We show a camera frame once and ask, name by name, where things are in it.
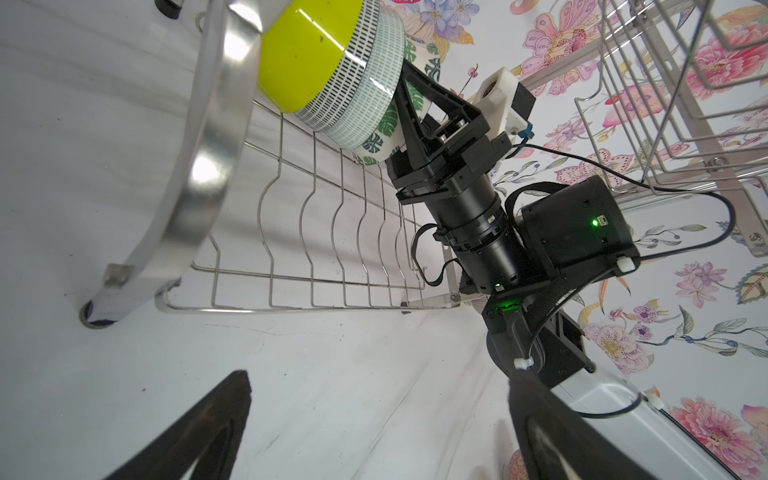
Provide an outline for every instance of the black cable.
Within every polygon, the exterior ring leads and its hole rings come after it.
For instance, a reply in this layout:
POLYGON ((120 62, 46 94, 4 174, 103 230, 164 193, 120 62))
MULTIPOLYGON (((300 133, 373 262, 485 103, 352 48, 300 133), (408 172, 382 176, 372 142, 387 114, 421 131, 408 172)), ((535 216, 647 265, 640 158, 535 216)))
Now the black cable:
POLYGON ((426 223, 422 225, 421 228, 419 228, 419 231, 416 232, 416 235, 413 236, 413 243, 411 243, 411 258, 413 259, 413 263, 416 264, 416 268, 419 270, 419 274, 422 276, 422 279, 426 282, 429 286, 438 286, 440 283, 442 283, 442 276, 445 274, 445 268, 448 266, 451 262, 456 262, 459 266, 461 264, 458 262, 458 258, 451 258, 444 264, 442 264, 442 269, 440 270, 440 276, 437 277, 437 280, 430 282, 427 280, 427 277, 424 276, 424 270, 422 270, 422 266, 419 265, 419 261, 416 259, 416 247, 419 245, 419 237, 424 234, 427 230, 430 228, 437 228, 439 225, 437 223, 426 223))
MULTIPOLYGON (((565 152, 561 152, 561 151, 557 151, 557 150, 552 150, 551 148, 542 147, 541 145, 531 145, 531 144, 528 144, 526 146, 530 147, 530 148, 535 148, 535 149, 541 150, 541 151, 547 151, 547 152, 549 152, 551 154, 562 155, 564 157, 575 158, 576 160, 587 162, 588 164, 592 164, 592 165, 594 165, 597 168, 605 170, 609 174, 614 175, 616 177, 619 177, 620 179, 622 179, 624 181, 627 181, 630 184, 637 185, 638 187, 643 187, 643 188, 647 188, 647 189, 651 190, 651 186, 650 185, 646 185, 646 184, 644 184, 642 182, 639 182, 639 181, 637 181, 635 179, 629 178, 626 175, 620 174, 617 171, 615 171, 615 170, 613 170, 613 169, 611 169, 609 167, 606 167, 605 165, 603 165, 603 164, 601 164, 601 163, 599 163, 597 161, 590 160, 589 158, 582 157, 581 155, 566 154, 565 152)), ((713 245, 717 245, 718 243, 720 243, 723 240, 725 240, 726 238, 728 238, 728 236, 730 236, 731 233, 733 232, 733 228, 736 226, 736 211, 733 209, 733 204, 727 198, 723 197, 722 195, 715 194, 714 192, 696 192, 696 191, 692 191, 692 190, 681 190, 679 188, 653 187, 653 190, 659 190, 659 191, 662 191, 662 192, 668 192, 668 193, 673 193, 673 194, 707 195, 708 197, 717 198, 718 200, 723 202, 725 204, 726 208, 728 209, 728 226, 726 227, 726 229, 723 232, 723 234, 721 234, 719 237, 717 237, 717 238, 715 238, 713 240, 709 240, 707 242, 699 243, 697 245, 690 245, 688 247, 678 248, 678 249, 675 249, 675 250, 668 250, 667 252, 659 252, 659 253, 654 253, 654 254, 651 254, 651 255, 646 255, 644 257, 640 257, 640 260, 653 260, 653 259, 657 259, 657 258, 664 258, 664 257, 668 257, 670 255, 676 255, 678 253, 690 252, 691 250, 699 250, 700 248, 711 247, 713 245)))
POLYGON ((566 303, 567 303, 567 302, 568 302, 570 299, 572 299, 573 297, 575 297, 575 296, 576 296, 576 295, 577 295, 579 292, 581 292, 581 291, 582 291, 582 290, 583 290, 583 289, 584 289, 584 288, 585 288, 587 285, 589 285, 590 283, 592 283, 592 282, 594 282, 594 281, 597 281, 597 280, 599 280, 599 279, 600 279, 600 277, 602 277, 603 275, 605 275, 605 274, 607 274, 608 272, 610 272, 611 270, 613 270, 613 269, 614 269, 614 267, 615 267, 615 265, 611 265, 611 266, 610 266, 610 267, 608 267, 607 269, 605 269, 605 270, 602 270, 602 271, 601 271, 600 273, 598 273, 597 275, 593 276, 592 278, 590 278, 590 279, 589 279, 589 280, 587 280, 586 282, 582 283, 582 284, 581 284, 579 287, 577 287, 576 289, 574 289, 574 291, 570 292, 570 293, 568 294, 568 296, 566 296, 566 297, 565 297, 565 298, 564 298, 564 299, 563 299, 563 300, 562 300, 560 303, 558 303, 557 305, 555 305, 555 306, 554 306, 554 308, 552 309, 552 311, 551 311, 550 313, 548 313, 548 314, 547 314, 547 316, 546 316, 546 317, 545 317, 545 318, 544 318, 544 319, 543 319, 543 320, 542 320, 542 321, 541 321, 541 322, 540 322, 538 325, 536 325, 536 326, 534 326, 534 327, 533 327, 533 332, 531 333, 531 342, 528 344, 528 358, 531 358, 531 351, 533 350, 533 344, 534 344, 534 341, 535 341, 535 340, 538 338, 538 334, 539 334, 539 333, 541 333, 541 331, 544 329, 544 325, 546 325, 546 324, 547 324, 547 322, 548 322, 549 320, 551 320, 551 319, 552 319, 552 317, 553 317, 553 316, 554 316, 554 315, 555 315, 555 314, 556 314, 558 311, 560 311, 560 309, 561 309, 561 308, 563 308, 563 305, 565 305, 565 304, 566 304, 566 303))
POLYGON ((515 151, 513 151, 512 153, 504 157, 504 159, 507 160, 508 158, 517 157, 517 155, 520 153, 520 150, 522 150, 525 144, 527 143, 528 143, 528 137, 523 138, 522 142, 520 142, 519 144, 515 144, 515 146, 517 147, 515 148, 515 151))
POLYGON ((616 410, 615 412, 607 412, 607 413, 586 413, 586 412, 575 412, 579 414, 583 419, 596 419, 596 420, 602 420, 602 419, 613 419, 615 417, 620 417, 626 413, 631 412, 632 410, 636 409, 643 403, 643 399, 645 396, 642 393, 637 394, 637 398, 630 403, 629 405, 625 406, 624 408, 620 410, 616 410))

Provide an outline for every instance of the curved metal leg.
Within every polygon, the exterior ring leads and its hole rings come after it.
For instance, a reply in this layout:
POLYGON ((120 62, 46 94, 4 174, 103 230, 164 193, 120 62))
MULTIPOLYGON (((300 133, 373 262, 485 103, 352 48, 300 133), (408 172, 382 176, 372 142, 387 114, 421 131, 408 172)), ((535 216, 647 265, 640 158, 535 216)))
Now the curved metal leg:
POLYGON ((123 263, 107 265, 101 289, 83 306, 86 326, 110 326, 177 285, 210 232, 245 140, 262 34, 286 6, 260 3, 208 5, 176 167, 144 238, 123 263))

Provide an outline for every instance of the blue flower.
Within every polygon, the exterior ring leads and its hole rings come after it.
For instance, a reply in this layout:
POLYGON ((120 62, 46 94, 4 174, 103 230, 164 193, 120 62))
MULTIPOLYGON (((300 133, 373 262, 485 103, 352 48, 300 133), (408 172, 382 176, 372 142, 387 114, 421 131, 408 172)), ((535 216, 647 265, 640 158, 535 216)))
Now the blue flower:
POLYGON ((472 0, 448 0, 448 10, 445 11, 449 25, 469 25, 472 16, 480 12, 480 7, 472 0))
POLYGON ((445 10, 446 1, 437 0, 437 4, 432 0, 424 0, 425 10, 421 14, 422 23, 430 23, 438 30, 445 30, 451 15, 445 10))

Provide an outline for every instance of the black rubber foot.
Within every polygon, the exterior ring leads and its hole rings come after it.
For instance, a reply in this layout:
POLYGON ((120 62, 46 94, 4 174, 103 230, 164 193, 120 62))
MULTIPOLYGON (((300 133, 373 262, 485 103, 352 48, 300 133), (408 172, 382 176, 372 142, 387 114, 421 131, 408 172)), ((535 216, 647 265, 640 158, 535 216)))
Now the black rubber foot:
POLYGON ((114 320, 94 320, 93 322, 89 322, 88 319, 91 318, 91 314, 94 311, 94 303, 93 301, 89 301, 85 305, 83 305, 83 308, 80 309, 80 322, 85 325, 89 329, 103 329, 110 326, 112 323, 115 323, 114 320))
POLYGON ((181 5, 177 5, 174 0, 154 0, 154 6, 160 13, 173 20, 178 19, 181 13, 181 5))

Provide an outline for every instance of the yellow bowl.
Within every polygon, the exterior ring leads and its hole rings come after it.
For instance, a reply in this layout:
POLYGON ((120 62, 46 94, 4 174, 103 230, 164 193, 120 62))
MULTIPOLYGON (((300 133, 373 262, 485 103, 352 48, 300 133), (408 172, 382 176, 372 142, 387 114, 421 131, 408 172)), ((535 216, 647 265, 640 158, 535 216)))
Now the yellow bowl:
POLYGON ((333 76, 362 0, 293 0, 264 35, 259 86, 285 113, 309 104, 333 76))

